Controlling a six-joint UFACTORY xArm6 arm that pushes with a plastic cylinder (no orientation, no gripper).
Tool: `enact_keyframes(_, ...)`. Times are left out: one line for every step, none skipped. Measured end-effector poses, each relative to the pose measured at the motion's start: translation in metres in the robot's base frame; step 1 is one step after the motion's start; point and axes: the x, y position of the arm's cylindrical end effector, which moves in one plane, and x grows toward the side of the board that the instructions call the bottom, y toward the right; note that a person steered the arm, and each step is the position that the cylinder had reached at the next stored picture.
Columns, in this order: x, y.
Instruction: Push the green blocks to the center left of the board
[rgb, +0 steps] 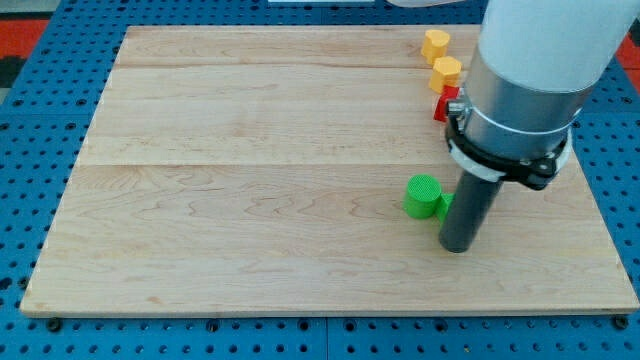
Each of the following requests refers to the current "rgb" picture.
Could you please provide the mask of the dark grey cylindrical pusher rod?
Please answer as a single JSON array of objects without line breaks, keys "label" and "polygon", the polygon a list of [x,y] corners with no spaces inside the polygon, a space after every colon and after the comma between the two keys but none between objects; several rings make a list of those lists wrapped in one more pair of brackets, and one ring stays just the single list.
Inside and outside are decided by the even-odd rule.
[{"label": "dark grey cylindrical pusher rod", "polygon": [[453,253],[466,252],[474,241],[486,215],[502,187],[463,172],[439,232],[443,248]]}]

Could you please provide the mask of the black clamp ring mount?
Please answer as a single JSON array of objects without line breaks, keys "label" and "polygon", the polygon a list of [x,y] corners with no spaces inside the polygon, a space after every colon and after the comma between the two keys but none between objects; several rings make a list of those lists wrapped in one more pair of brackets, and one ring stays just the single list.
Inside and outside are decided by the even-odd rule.
[{"label": "black clamp ring mount", "polygon": [[571,132],[560,130],[560,141],[552,148],[529,155],[540,133],[482,129],[474,142],[465,129],[468,124],[484,125],[486,119],[462,99],[449,99],[445,138],[453,160],[467,173],[489,183],[516,182],[535,191],[546,188],[567,163],[572,151]]}]

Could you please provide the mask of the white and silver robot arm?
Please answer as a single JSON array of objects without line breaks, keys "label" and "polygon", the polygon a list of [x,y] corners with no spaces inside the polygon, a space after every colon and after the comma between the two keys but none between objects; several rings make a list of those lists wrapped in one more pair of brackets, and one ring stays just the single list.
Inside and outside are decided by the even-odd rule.
[{"label": "white and silver robot arm", "polygon": [[639,0],[490,0],[446,142],[462,168],[439,233],[469,249],[503,182],[544,189],[571,126],[639,14]]}]

